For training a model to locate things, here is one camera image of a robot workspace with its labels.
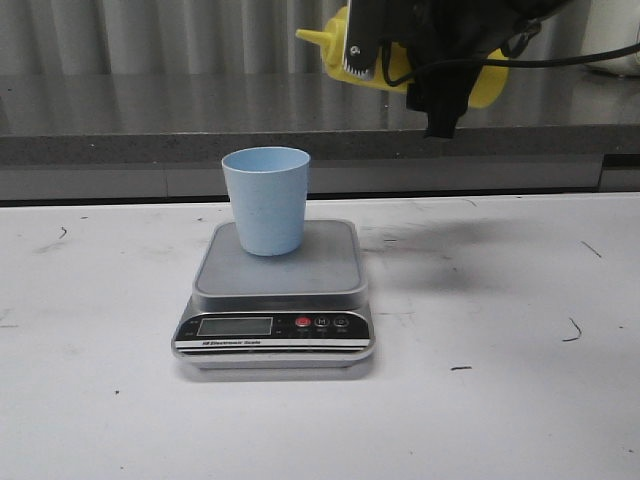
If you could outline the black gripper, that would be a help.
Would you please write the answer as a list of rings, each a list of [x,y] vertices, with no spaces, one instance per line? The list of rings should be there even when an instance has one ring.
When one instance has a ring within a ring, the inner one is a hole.
[[[382,36],[382,72],[389,80],[391,46],[405,48],[411,70],[401,78],[416,76],[407,87],[406,107],[426,115],[425,137],[452,139],[468,110],[475,68],[418,74],[420,69],[447,60],[485,59],[496,50],[508,59],[517,58],[540,32],[542,22],[566,5],[565,1],[349,0],[343,69],[359,80],[372,80]]]

